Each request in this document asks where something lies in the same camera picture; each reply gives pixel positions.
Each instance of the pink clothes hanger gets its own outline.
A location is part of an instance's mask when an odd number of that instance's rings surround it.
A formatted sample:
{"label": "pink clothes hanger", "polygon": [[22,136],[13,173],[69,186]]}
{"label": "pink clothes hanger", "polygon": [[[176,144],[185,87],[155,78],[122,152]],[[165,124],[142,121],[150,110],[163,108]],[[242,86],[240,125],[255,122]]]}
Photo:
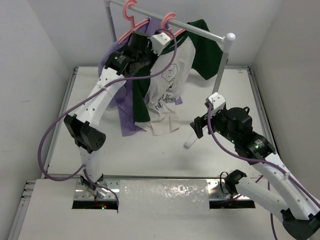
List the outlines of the pink clothes hanger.
{"label": "pink clothes hanger", "polygon": [[145,20],[143,20],[142,22],[139,22],[137,25],[135,24],[135,17],[134,16],[128,16],[127,14],[127,9],[130,5],[136,5],[138,2],[137,0],[127,0],[123,6],[122,9],[122,15],[124,17],[124,19],[127,19],[128,21],[131,22],[131,29],[129,31],[127,31],[122,37],[119,38],[118,42],[121,43],[123,40],[125,40],[127,37],[129,37],[129,35],[137,30],[138,28],[142,27],[143,25],[149,23],[150,19],[146,18]]}
{"label": "pink clothes hanger", "polygon": [[[167,15],[164,16],[162,22],[161,22],[161,28],[164,29],[166,26],[166,23],[170,20],[170,19],[175,19],[176,18],[176,14],[174,12],[169,12]],[[178,35],[182,34],[185,30],[184,29],[180,29],[178,30],[174,36],[177,37]]]}

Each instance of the clothing rack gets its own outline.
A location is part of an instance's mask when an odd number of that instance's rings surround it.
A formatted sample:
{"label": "clothing rack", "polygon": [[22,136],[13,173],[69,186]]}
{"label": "clothing rack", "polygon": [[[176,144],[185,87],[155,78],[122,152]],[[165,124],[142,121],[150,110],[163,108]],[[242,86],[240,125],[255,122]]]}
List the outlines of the clothing rack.
{"label": "clothing rack", "polygon": [[[111,13],[110,3],[113,3],[113,4],[116,4],[116,5],[123,7],[125,5],[125,2],[121,1],[121,0],[104,0],[104,6],[105,6],[105,11],[106,11],[106,15],[108,18],[108,22],[109,22],[109,28],[110,28],[112,40],[115,42],[117,40],[117,37],[116,37],[115,24],[114,24],[112,13]],[[146,16],[154,18],[154,19],[158,19],[160,21],[162,21],[165,17],[163,15],[157,14],[155,12],[152,12],[150,10],[147,10],[147,9],[141,8],[139,6],[135,6],[135,5],[130,5],[128,8],[134,12],[146,15]],[[216,41],[216,42],[221,43],[223,45],[222,58],[221,58],[221,62],[219,65],[219,70],[218,70],[218,73],[217,73],[217,76],[215,79],[212,93],[218,92],[219,87],[220,87],[220,83],[221,83],[221,79],[222,79],[222,76],[224,74],[224,70],[225,70],[225,67],[227,64],[229,52],[231,50],[231,47],[232,47],[234,41],[236,40],[236,36],[233,33],[228,33],[226,36],[223,36],[223,37],[218,36],[218,35],[215,35],[215,34],[209,32],[209,31],[205,31],[203,29],[200,29],[195,26],[191,26],[187,23],[177,21],[175,19],[170,19],[167,21],[167,23],[171,24],[173,26],[176,26],[178,28],[184,29],[184,30],[191,32],[193,34],[197,34],[197,35],[205,37],[207,39]]]}

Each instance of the hanging clothes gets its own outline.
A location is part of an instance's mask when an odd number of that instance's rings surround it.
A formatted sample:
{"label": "hanging clothes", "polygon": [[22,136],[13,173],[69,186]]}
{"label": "hanging clothes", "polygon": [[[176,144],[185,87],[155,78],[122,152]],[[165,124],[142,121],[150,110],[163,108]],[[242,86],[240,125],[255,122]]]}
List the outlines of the hanging clothes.
{"label": "hanging clothes", "polygon": [[[155,34],[156,30],[161,28],[161,21],[150,18],[149,23],[141,26],[137,31],[146,33],[149,36]],[[127,42],[127,39],[119,43],[118,41],[114,42],[108,52],[103,56],[100,64],[98,66],[98,75],[100,76],[103,68],[109,58],[109,55],[121,47],[123,47]],[[179,98],[176,101],[176,104],[181,104],[182,100]],[[118,114],[120,119],[121,133],[122,136],[131,136],[136,132],[140,131],[141,128],[135,125],[133,118],[133,82],[128,81],[124,84],[123,87],[115,94],[114,98],[109,104],[110,108],[118,107]]]}
{"label": "hanging clothes", "polygon": [[[203,19],[188,24],[209,31]],[[169,134],[180,127],[175,102],[182,93],[190,69],[196,70],[208,80],[218,73],[223,54],[215,41],[188,31],[180,34],[176,40],[176,57],[165,72],[152,79],[135,80],[132,83],[135,125],[154,136]],[[146,66],[135,76],[147,76],[161,71],[172,59],[173,51],[174,44],[171,41],[152,69]]]}

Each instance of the gray wall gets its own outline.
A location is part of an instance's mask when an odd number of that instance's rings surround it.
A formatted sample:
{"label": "gray wall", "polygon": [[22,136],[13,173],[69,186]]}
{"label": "gray wall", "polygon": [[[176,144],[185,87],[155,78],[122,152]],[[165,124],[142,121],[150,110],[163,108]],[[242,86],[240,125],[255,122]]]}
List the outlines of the gray wall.
{"label": "gray wall", "polygon": [[0,240],[26,180],[40,177],[37,148],[57,117],[70,72],[27,0],[0,1]]}
{"label": "gray wall", "polygon": [[253,68],[281,157],[318,199],[319,9],[319,0],[284,0]]}
{"label": "gray wall", "polygon": [[[112,44],[103,0],[28,0],[53,45],[68,66],[98,65]],[[175,12],[177,20],[203,18],[211,32],[237,40],[230,65],[251,65],[282,0],[138,0],[159,14]],[[122,8],[111,4],[117,36],[130,28]],[[145,18],[138,15],[138,20]]]}

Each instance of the white tabletop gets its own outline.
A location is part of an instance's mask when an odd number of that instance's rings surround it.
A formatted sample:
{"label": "white tabletop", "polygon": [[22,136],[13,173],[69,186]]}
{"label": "white tabletop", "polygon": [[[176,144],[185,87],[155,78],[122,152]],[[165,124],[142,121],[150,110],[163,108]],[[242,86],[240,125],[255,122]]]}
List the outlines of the white tabletop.
{"label": "white tabletop", "polygon": [[[67,108],[85,99],[98,79],[97,67],[78,69]],[[222,171],[242,170],[250,177],[258,177],[246,162],[224,153],[210,135],[198,140],[190,149],[184,148],[185,141],[193,133],[189,124],[197,116],[206,113],[205,99],[211,95],[214,80],[205,81],[191,71],[181,95],[183,104],[177,106],[180,129],[170,134],[153,136],[138,132],[122,136],[118,110],[107,109],[100,121],[99,130],[106,134],[102,147],[101,169],[110,176],[158,176],[158,177],[217,177]],[[227,107],[250,108],[253,129],[262,134],[254,95],[247,70],[226,69],[219,93],[227,101]],[[232,143],[219,136],[221,143],[234,150]],[[81,164],[78,147],[64,124],[57,135],[56,144],[49,164],[50,174],[72,174]]]}
{"label": "white tabletop", "polygon": [[[257,204],[209,209],[205,180],[122,180],[119,214],[72,209],[76,182],[36,181],[19,240],[274,239],[270,213]],[[277,219],[275,230],[279,240],[293,240]]]}

